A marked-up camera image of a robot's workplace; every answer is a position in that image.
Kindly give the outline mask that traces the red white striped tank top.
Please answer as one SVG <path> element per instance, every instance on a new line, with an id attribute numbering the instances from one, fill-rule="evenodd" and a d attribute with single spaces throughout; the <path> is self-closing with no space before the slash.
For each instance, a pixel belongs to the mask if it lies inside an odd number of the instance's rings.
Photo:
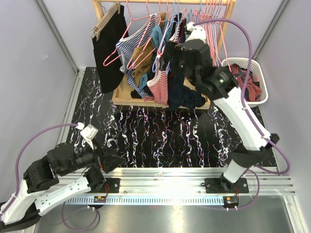
<path id="1" fill-rule="evenodd" d="M 153 94 L 154 102 L 157 104 L 167 105 L 168 103 L 168 71 L 161 70 L 161 55 L 156 56 L 156 73 L 155 76 L 147 82 L 147 86 Z"/>

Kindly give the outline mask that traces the navy tank top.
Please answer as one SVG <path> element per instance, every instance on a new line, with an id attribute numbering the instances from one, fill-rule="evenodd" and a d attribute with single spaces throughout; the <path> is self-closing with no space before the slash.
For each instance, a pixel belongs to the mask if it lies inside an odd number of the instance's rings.
<path id="1" fill-rule="evenodd" d="M 170 41 L 176 43 L 185 42 L 186 36 L 184 27 L 187 20 L 173 24 Z M 184 85 L 185 77 L 180 70 L 177 70 L 177 58 L 173 56 L 168 68 L 168 106 L 170 111 L 175 111 L 179 107 L 195 109 L 205 105 L 206 99 L 196 90 L 191 90 Z"/>

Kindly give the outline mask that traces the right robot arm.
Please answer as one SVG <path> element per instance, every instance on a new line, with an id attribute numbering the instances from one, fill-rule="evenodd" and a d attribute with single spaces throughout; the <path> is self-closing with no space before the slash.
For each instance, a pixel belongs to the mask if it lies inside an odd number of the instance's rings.
<path id="1" fill-rule="evenodd" d="M 228 167 L 211 185 L 221 192 L 231 193 L 242 174 L 261 162 L 279 137 L 269 133 L 241 99 L 242 90 L 229 69 L 212 64 L 209 45 L 202 40 L 167 42 L 160 58 L 160 69 L 168 67 L 173 74 L 187 78 L 199 93 L 219 107 L 239 134 L 242 144 L 230 153 Z"/>

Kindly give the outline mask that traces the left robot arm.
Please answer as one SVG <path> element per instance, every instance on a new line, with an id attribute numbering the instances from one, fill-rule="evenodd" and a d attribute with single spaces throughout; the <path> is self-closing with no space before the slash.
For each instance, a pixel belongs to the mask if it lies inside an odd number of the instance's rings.
<path id="1" fill-rule="evenodd" d="M 122 166 L 126 159 L 112 148 L 87 146 L 76 152 L 73 144 L 61 143 L 34 161 L 18 182 L 18 190 L 7 202 L 0 204 L 0 231 L 24 230 L 35 225 L 42 216 L 78 194 L 104 189 L 107 174 Z M 79 169 L 84 173 L 75 181 L 48 193 L 59 184 L 59 178 Z"/>

